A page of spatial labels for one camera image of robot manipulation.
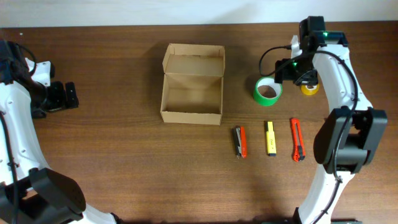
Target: tabletop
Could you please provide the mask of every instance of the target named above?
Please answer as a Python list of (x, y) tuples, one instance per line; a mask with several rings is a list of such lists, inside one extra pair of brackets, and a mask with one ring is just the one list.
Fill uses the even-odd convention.
[[(398, 22), (332, 22), (345, 32), (359, 84), (388, 125), (369, 166), (345, 188), (332, 217), (365, 223), (398, 219)], [(287, 45), (298, 23), (0, 29), (0, 37), (55, 65), (75, 82), (78, 109), (34, 121), (51, 168), (78, 182), (86, 201), (128, 222), (235, 222), (291, 217), (306, 197), (317, 163), (313, 140), (328, 116), (322, 88), (305, 96), (292, 82), (271, 107), (252, 91), (258, 60)], [(164, 123), (160, 115), (169, 43), (224, 45), (220, 126)], [(264, 70), (290, 57), (276, 50)], [(289, 118), (302, 126), (307, 156), (292, 160)], [(277, 156), (266, 154), (264, 121), (273, 121)], [(237, 159), (231, 128), (246, 129), (248, 156)]]

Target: box lid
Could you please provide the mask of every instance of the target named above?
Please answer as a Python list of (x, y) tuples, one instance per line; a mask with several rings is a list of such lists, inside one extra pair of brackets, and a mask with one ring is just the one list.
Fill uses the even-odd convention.
[(169, 44), (163, 59), (166, 74), (222, 77), (224, 69), (224, 46)]

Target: yellow tape roll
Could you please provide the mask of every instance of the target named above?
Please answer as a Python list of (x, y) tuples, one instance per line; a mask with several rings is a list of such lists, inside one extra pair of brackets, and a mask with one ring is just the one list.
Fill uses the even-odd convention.
[(319, 90), (319, 84), (315, 86), (307, 86), (307, 85), (301, 86), (301, 92), (303, 92), (307, 96), (312, 96), (316, 94), (318, 90)]

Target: tape roll hole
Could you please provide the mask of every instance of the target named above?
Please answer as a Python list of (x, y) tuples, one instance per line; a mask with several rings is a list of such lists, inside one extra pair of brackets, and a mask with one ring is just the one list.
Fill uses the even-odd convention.
[(266, 98), (273, 98), (273, 97), (276, 97), (276, 96), (277, 96), (276, 91), (275, 91), (275, 90), (273, 89), (273, 87), (271, 87), (271, 86), (262, 85), (262, 86), (259, 86), (257, 89), (259, 90), (259, 93), (260, 93), (263, 97), (266, 97)]

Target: cable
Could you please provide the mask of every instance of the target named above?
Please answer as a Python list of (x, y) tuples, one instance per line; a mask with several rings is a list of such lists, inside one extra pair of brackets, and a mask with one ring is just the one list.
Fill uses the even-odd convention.
[(331, 53), (331, 52), (324, 51), (324, 50), (317, 50), (317, 51), (314, 51), (314, 52), (305, 52), (305, 53), (302, 53), (302, 54), (299, 55), (299, 56), (296, 56), (296, 57), (294, 57), (294, 58), (289, 59), (288, 61), (286, 61), (285, 63), (283, 63), (279, 68), (275, 69), (273, 72), (271, 72), (271, 73), (269, 73), (269, 74), (267, 74), (267, 75), (262, 74), (261, 71), (260, 71), (260, 74), (261, 74), (262, 76), (270, 76), (270, 75), (272, 75), (272, 74), (274, 74), (274, 73), (279, 72), (280, 70), (282, 70), (284, 67), (286, 67), (288, 64), (294, 62), (295, 60), (298, 60), (298, 59), (300, 59), (300, 58), (305, 58), (305, 57), (308, 57), (308, 56), (311, 56), (311, 55), (315, 55), (315, 54), (327, 54), (327, 55), (330, 55), (330, 56), (334, 57), (334, 58), (344, 67), (344, 69), (347, 71), (349, 77), (351, 78), (351, 80), (352, 80), (352, 82), (353, 82), (353, 86), (354, 86), (354, 99), (353, 99), (353, 107), (351, 108), (351, 110), (350, 110), (350, 112), (349, 112), (349, 115), (346, 117), (346, 119), (345, 119), (345, 121), (344, 121), (344, 123), (343, 123), (343, 127), (341, 128), (341, 130), (340, 130), (340, 132), (339, 132), (339, 134), (338, 134), (338, 141), (337, 141), (337, 143), (336, 143), (335, 148), (333, 149), (333, 153), (332, 153), (332, 157), (331, 157), (331, 159), (332, 159), (332, 165), (333, 165), (333, 175), (335, 176), (335, 179), (336, 179), (336, 185), (335, 185), (335, 188), (334, 188), (334, 190), (333, 190), (333, 194), (332, 194), (332, 196), (331, 196), (331, 198), (330, 198), (329, 203), (326, 205), (325, 209), (322, 210), (321, 214), (320, 214), (320, 215), (318, 216), (318, 218), (313, 222), (313, 224), (316, 224), (316, 223), (322, 218), (322, 216), (324, 216), (324, 214), (326, 214), (326, 213), (328, 212), (329, 208), (331, 207), (331, 205), (332, 205), (333, 202), (335, 201), (335, 198), (336, 198), (336, 195), (337, 195), (337, 191), (338, 191), (338, 188), (339, 188), (340, 184), (343, 183), (343, 179), (342, 179), (340, 176), (337, 175), (337, 152), (338, 152), (338, 148), (339, 148), (339, 146), (340, 146), (341, 138), (343, 137), (344, 130), (346, 129), (346, 126), (347, 126), (349, 120), (350, 120), (351, 117), (353, 116), (353, 114), (354, 114), (354, 112), (355, 112), (355, 109), (356, 109), (356, 105), (358, 104), (358, 84), (356, 83), (356, 79), (355, 79), (354, 74), (353, 74), (352, 71), (349, 69), (349, 67), (347, 66), (347, 64), (345, 64), (344, 60), (341, 59), (339, 56), (337, 56), (337, 55), (335, 55), (335, 54), (333, 54), (333, 53)]
[(36, 72), (36, 67), (37, 67), (37, 64), (36, 64), (36, 57), (35, 57), (35, 55), (34, 55), (27, 47), (24, 47), (24, 46), (22, 46), (22, 45), (18, 45), (18, 46), (19, 46), (20, 48), (24, 49), (26, 52), (28, 52), (28, 53), (30, 54), (30, 56), (32, 57), (33, 62), (35, 63), (35, 65), (33, 66), (32, 71), (29, 72), (29, 74), (32, 76), (32, 75)]
[(270, 52), (271, 50), (275, 50), (275, 49), (287, 49), (287, 50), (292, 50), (292, 46), (291, 46), (291, 45), (285, 45), (285, 46), (271, 47), (270, 49), (268, 49), (266, 52), (263, 53), (263, 55), (261, 56), (260, 61), (259, 61), (259, 71), (260, 71), (260, 75), (262, 75), (263, 77), (268, 77), (268, 76), (272, 75), (273, 73), (275, 73), (275, 71), (273, 71), (273, 72), (271, 72), (271, 73), (269, 73), (269, 74), (267, 74), (267, 75), (261, 73), (261, 70), (262, 70), (262, 69), (261, 69), (262, 59), (264, 58), (264, 56), (266, 56), (266, 54), (267, 54), (268, 52)]
[(18, 194), (18, 186), (17, 186), (17, 182), (18, 182), (17, 171), (16, 171), (16, 164), (14, 162), (14, 157), (12, 156), (10, 137), (8, 135), (7, 124), (6, 124), (6, 120), (4, 119), (4, 113), (2, 111), (0, 111), (0, 120), (1, 120), (2, 128), (4, 130), (4, 137), (6, 138), (7, 153), (8, 153), (8, 159), (9, 159), (8, 166), (11, 168), (12, 181), (13, 181), (13, 184), (14, 184), (14, 218), (12, 219), (12, 223), (13, 224), (17, 224), (17, 222), (18, 222), (18, 211), (19, 211), (19, 194)]

